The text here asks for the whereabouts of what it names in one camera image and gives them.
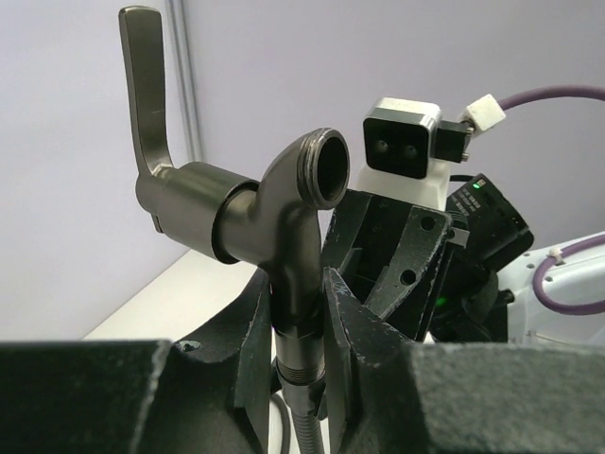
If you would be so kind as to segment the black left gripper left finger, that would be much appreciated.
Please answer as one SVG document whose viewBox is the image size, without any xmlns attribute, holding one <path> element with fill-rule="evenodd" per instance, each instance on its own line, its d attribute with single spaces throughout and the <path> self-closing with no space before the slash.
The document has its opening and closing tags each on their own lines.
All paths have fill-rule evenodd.
<svg viewBox="0 0 605 454">
<path fill-rule="evenodd" d="M 264 453 L 269 285 L 242 292 L 179 342 L 1 346 L 5 453 Z"/>
</svg>

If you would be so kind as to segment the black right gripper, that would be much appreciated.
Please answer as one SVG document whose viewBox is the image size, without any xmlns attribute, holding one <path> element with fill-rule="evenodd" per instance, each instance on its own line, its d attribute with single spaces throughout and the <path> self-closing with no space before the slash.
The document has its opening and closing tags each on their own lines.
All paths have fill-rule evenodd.
<svg viewBox="0 0 605 454">
<path fill-rule="evenodd" d="M 498 273 L 533 245 L 518 210 L 484 174 L 448 196 L 469 236 L 453 254 L 432 317 L 436 342 L 506 342 L 509 289 Z M 358 301 L 404 336 L 422 341 L 452 226 L 450 215 L 363 191 L 348 191 L 332 213 L 321 252 Z"/>
</svg>

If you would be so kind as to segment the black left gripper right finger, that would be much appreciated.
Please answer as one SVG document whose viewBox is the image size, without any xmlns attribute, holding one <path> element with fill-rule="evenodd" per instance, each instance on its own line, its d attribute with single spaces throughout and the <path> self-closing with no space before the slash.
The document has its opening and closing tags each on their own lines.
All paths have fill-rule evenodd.
<svg viewBox="0 0 605 454">
<path fill-rule="evenodd" d="M 600 453 L 600 347 L 408 340 L 323 275 L 334 453 Z"/>
</svg>

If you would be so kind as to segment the grey metal faucet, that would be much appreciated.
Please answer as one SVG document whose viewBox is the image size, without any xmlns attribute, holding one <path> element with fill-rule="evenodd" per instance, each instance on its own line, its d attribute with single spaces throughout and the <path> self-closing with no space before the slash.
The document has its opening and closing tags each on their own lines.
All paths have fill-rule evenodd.
<svg viewBox="0 0 605 454">
<path fill-rule="evenodd" d="M 332 128 L 287 146 L 260 180 L 192 162 L 175 167 L 167 143 L 164 44 L 158 10 L 118 14 L 138 177 L 136 198 L 156 230 L 224 264 L 268 275 L 278 369 L 289 383 L 322 377 L 319 211 L 335 208 L 349 181 L 349 150 Z"/>
</svg>

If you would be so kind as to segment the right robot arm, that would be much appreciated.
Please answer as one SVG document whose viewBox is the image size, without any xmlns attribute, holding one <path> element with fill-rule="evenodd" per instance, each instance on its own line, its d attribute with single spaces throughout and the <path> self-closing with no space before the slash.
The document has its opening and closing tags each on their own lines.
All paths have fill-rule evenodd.
<svg viewBox="0 0 605 454">
<path fill-rule="evenodd" d="M 335 209 L 322 261 L 415 341 L 604 341 L 604 236 L 535 249 L 484 175 L 409 182 L 384 172 Z"/>
</svg>

